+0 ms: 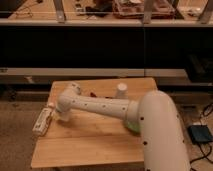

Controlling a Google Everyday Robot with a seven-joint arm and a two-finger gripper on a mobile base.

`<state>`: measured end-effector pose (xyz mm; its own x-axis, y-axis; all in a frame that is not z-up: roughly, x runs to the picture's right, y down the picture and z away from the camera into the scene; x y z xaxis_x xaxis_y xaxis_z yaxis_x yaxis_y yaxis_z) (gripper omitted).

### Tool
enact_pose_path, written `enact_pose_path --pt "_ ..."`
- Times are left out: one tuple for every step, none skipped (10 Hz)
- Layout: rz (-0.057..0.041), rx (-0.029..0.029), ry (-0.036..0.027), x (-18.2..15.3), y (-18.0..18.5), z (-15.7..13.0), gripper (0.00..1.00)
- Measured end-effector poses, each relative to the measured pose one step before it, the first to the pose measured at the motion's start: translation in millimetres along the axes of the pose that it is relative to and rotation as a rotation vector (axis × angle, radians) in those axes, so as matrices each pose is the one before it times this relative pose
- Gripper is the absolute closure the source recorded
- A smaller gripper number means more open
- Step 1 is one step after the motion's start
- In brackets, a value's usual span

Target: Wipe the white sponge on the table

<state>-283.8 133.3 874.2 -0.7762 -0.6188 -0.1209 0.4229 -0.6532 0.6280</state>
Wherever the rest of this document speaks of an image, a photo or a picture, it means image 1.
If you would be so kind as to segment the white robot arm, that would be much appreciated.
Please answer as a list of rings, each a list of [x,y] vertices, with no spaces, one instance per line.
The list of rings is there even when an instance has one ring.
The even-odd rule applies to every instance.
[[[61,120],[68,121],[71,109],[138,124],[146,171],[190,171],[180,117],[165,92],[148,91],[139,100],[88,97],[71,82],[59,95],[55,111]]]

